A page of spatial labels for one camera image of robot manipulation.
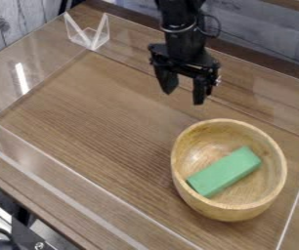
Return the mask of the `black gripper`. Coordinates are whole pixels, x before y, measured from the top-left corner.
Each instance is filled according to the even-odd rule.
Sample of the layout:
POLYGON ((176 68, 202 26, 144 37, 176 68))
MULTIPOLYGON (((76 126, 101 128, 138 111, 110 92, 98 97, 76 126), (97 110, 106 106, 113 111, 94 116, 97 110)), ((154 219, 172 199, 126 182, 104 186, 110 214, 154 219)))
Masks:
POLYGON ((178 75, 193 79, 193 104, 200 105, 218 81, 218 61, 205 49, 206 34, 194 25, 164 32, 164 43, 150 43, 149 63, 161 91, 169 95, 178 86, 178 75))

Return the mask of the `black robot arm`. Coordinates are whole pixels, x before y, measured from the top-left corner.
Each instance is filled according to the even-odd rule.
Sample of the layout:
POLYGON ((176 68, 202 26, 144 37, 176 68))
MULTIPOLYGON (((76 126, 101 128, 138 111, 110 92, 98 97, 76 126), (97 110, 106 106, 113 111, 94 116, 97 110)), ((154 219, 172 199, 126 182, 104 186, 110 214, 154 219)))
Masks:
POLYGON ((154 0, 160 10, 164 43, 148 46, 154 76, 169 95, 178 87, 178 76, 193 79, 193 105, 205 102, 220 82, 220 62, 205 49, 206 40, 220 35, 221 23, 202 10, 206 0, 154 0))

